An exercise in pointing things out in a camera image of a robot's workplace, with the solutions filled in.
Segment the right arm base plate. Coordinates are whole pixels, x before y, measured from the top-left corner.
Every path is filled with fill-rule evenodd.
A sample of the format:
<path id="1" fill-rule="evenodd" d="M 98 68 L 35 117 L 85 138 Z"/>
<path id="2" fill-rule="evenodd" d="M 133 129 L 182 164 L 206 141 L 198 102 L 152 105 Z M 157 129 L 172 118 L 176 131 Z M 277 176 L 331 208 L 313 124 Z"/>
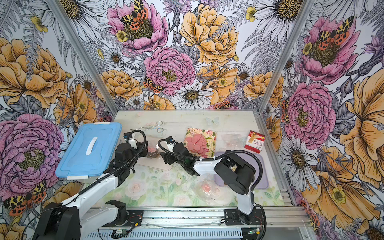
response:
<path id="1" fill-rule="evenodd" d="M 224 220 L 227 226 L 261 226 L 266 223 L 265 214 L 260 208 L 254 208 L 249 215 L 238 209 L 225 209 Z"/>

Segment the bag of mixed snacks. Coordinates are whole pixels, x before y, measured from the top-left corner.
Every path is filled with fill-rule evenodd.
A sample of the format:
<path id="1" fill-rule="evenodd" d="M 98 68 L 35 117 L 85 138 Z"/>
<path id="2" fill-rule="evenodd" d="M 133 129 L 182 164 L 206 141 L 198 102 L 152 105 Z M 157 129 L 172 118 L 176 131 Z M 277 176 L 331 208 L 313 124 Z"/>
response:
<path id="1" fill-rule="evenodd" d="M 193 191 L 200 200 L 211 206 L 229 206 L 235 200 L 230 188 L 218 186 L 212 180 L 196 182 Z"/>

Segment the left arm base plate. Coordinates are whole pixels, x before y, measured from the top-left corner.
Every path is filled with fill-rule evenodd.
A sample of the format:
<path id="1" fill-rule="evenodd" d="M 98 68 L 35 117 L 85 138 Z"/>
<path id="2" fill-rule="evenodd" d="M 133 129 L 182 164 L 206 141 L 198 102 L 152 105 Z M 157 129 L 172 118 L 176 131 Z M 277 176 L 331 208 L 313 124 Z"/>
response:
<path id="1" fill-rule="evenodd" d="M 142 225 L 144 211 L 143 210 L 126 210 L 127 216 L 120 217 L 113 224 L 118 227 L 139 227 Z"/>

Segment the ziploc bag pink cookies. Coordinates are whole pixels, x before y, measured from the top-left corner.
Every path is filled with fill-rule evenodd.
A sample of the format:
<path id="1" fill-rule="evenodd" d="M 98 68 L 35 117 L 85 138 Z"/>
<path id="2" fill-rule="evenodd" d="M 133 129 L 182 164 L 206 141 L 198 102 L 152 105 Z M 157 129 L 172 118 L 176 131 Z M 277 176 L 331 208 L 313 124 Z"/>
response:
<path id="1" fill-rule="evenodd" d="M 224 134 L 221 136 L 223 147 L 230 150 L 242 149 L 246 143 L 246 137 L 240 134 Z"/>

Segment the bag of pink wafers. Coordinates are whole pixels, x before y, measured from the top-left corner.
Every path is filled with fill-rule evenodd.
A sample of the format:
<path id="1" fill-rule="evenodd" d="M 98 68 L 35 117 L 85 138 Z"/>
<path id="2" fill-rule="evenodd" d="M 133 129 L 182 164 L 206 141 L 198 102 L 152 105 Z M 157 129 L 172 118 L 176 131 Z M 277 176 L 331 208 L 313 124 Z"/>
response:
<path id="1" fill-rule="evenodd" d="M 160 151 L 157 147 L 157 143 L 154 141 L 148 141 L 147 158 L 158 159 L 161 157 Z"/>

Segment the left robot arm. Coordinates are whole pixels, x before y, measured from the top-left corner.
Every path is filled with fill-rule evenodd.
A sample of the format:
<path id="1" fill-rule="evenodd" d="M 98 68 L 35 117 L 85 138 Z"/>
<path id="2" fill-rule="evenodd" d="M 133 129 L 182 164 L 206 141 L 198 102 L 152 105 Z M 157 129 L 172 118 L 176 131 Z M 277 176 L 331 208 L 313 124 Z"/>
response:
<path id="1" fill-rule="evenodd" d="M 125 133 L 124 139 L 100 178 L 69 199 L 59 204 L 50 203 L 44 208 L 34 240 L 79 240 L 104 225 L 121 226 L 128 221 L 127 206 L 120 201 L 108 201 L 103 208 L 90 210 L 106 194 L 119 187 L 130 173 L 134 173 L 138 159 L 148 153 L 148 141 L 143 131 Z"/>

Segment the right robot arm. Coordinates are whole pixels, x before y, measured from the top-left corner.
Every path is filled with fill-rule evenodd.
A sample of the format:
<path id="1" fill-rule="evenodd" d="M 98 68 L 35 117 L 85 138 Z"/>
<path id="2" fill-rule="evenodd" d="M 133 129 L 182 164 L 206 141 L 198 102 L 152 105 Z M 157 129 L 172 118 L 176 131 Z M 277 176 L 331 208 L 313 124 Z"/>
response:
<path id="1" fill-rule="evenodd" d="M 157 148 L 165 164 L 179 164 L 189 175 L 218 175 L 237 194 L 237 210 L 249 216 L 254 207 L 254 189 L 263 177 L 260 159 L 244 150 L 227 150 L 219 156 L 203 158 L 193 156 L 183 143 L 172 137 L 161 139 Z"/>

